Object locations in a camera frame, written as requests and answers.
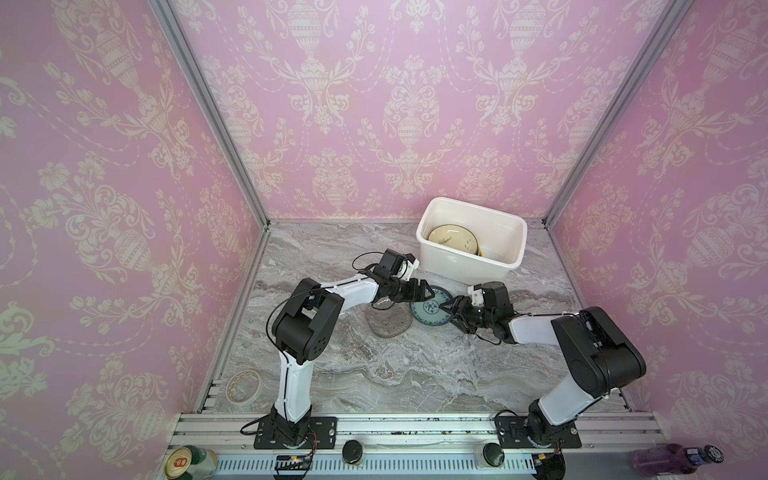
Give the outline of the small blue patterned plate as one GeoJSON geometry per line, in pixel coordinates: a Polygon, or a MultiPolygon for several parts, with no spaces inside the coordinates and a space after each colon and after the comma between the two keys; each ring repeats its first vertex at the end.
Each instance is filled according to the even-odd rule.
{"type": "Polygon", "coordinates": [[[427,326],[442,326],[451,321],[451,314],[441,306],[445,303],[450,304],[452,302],[452,295],[444,288],[434,286],[434,296],[422,302],[414,302],[410,304],[410,309],[413,317],[419,322],[427,326]]]}

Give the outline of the cream plate with leaf motif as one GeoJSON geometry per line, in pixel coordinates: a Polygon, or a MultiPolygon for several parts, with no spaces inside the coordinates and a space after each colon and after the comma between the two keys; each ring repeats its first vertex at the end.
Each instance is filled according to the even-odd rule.
{"type": "Polygon", "coordinates": [[[446,248],[470,255],[477,255],[477,237],[470,230],[460,225],[446,224],[438,226],[429,233],[427,240],[446,248]]]}

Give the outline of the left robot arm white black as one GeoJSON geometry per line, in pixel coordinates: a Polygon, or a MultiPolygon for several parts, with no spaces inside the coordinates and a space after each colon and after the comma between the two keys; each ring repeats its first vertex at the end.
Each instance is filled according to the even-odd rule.
{"type": "Polygon", "coordinates": [[[387,249],[378,262],[346,279],[321,283],[302,279],[269,316],[270,338],[280,352],[280,384],[274,409],[289,424],[311,411],[314,361],[326,349],[340,315],[361,305],[418,303],[434,297],[429,283],[413,276],[420,262],[387,249]]]}

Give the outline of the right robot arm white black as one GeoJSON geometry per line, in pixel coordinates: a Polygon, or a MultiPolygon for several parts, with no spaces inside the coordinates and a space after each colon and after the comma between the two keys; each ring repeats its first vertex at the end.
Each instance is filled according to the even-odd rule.
{"type": "Polygon", "coordinates": [[[490,330],[510,345],[548,345],[560,349],[568,374],[529,408],[529,422],[560,427],[575,420],[615,388],[647,371],[638,349],[600,307],[578,312],[534,314],[517,311],[506,286],[498,281],[470,286],[465,295],[440,309],[466,334],[490,330]]]}

